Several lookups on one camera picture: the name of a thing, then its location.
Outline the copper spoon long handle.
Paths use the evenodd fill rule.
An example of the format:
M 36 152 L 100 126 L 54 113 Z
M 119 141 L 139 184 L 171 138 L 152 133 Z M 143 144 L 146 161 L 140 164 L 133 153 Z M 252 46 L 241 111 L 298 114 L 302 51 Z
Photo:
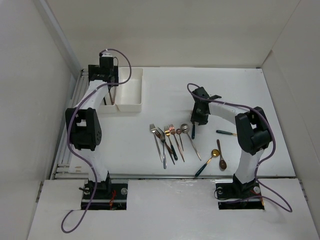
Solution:
M 117 93 L 117 87 L 113 86 L 111 88 L 111 96 L 112 96 L 113 105 L 115 104 L 116 93 Z

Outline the dark bronze spoon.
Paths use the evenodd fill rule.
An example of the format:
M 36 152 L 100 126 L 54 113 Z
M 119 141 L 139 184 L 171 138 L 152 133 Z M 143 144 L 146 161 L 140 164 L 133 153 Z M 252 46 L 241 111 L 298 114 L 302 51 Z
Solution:
M 219 156 L 220 156 L 220 159 L 219 159 L 219 168 L 220 168 L 222 171 L 224 171 L 224 170 L 226 170 L 226 168 L 227 168 L 227 163 L 226 163 L 226 161 L 224 160 L 223 155 L 222 155 L 222 149 L 221 149 L 220 140 L 217 139 L 216 142 L 217 142 L 218 151 L 219 151 Z

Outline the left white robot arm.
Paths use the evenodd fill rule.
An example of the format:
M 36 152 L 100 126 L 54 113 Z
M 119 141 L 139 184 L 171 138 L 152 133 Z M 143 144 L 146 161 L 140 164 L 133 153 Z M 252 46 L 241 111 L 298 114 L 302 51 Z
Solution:
M 94 191 L 104 199 L 111 195 L 112 186 L 98 151 L 103 134 L 97 110 L 103 98 L 119 83 L 119 69 L 114 65 L 114 57 L 101 53 L 99 64 L 88 66 L 88 80 L 88 88 L 80 102 L 65 111 L 67 146 L 91 170 L 87 186 L 89 192 Z

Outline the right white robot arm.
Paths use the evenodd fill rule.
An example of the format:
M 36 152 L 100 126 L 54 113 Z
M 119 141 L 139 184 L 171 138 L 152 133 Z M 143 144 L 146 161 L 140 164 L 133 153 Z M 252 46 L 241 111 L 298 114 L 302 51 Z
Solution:
M 195 85 L 191 91 L 195 103 L 191 121 L 199 125 L 208 123 L 209 115 L 218 116 L 236 127 L 237 141 L 241 148 L 241 156 L 232 182 L 216 184 L 219 200 L 244 199 L 252 196 L 258 187 L 257 171 L 265 149 L 274 140 L 270 125 L 261 107 L 223 102 L 220 96 L 209 96 L 203 87 Z

